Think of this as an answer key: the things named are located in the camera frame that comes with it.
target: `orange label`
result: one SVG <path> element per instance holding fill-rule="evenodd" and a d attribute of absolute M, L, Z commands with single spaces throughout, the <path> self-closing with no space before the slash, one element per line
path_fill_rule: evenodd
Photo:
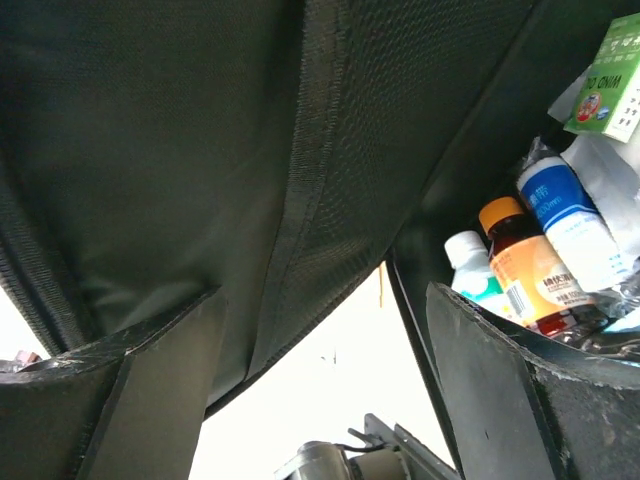
<path fill-rule="evenodd" d="M 593 303 L 544 235 L 506 248 L 491 260 L 491 268 L 524 327 L 547 315 Z"/>

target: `blue label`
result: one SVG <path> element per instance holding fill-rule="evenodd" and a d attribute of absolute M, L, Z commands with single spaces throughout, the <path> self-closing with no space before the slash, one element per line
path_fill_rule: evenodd
<path fill-rule="evenodd" d="M 575 212 L 598 213 L 568 165 L 555 165 L 536 173 L 521 193 L 545 232 Z"/>

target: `white label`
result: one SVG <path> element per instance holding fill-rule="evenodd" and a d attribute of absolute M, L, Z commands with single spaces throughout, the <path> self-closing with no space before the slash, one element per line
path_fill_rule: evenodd
<path fill-rule="evenodd" d="M 586 292 L 610 288 L 632 274 L 633 262 L 623 258 L 597 214 L 574 212 L 551 225 L 547 237 Z"/>
<path fill-rule="evenodd" d="M 528 318 L 535 315 L 535 308 L 519 280 L 513 282 L 505 293 L 509 298 L 511 307 L 519 318 Z"/>
<path fill-rule="evenodd" d="M 616 105 L 607 128 L 606 136 L 627 143 L 640 122 L 640 69 L 636 70 L 622 98 Z"/>

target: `barcode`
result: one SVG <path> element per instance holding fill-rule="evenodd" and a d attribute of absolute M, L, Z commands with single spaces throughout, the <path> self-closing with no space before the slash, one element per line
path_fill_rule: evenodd
<path fill-rule="evenodd" d="M 511 303 L 513 310 L 516 312 L 516 315 L 521 319 L 533 316 L 535 313 L 533 305 L 531 305 L 527 292 L 524 291 L 519 280 L 512 283 L 505 293 L 507 294 L 507 298 L 509 299 L 509 303 Z"/>

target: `amber bottle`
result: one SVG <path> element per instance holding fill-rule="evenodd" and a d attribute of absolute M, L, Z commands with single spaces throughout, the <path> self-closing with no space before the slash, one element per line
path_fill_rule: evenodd
<path fill-rule="evenodd" d="M 514 198 L 494 200 L 482 209 L 479 218 L 491 241 L 491 268 L 518 323 L 555 337 L 576 325 L 605 321 L 537 223 Z"/>

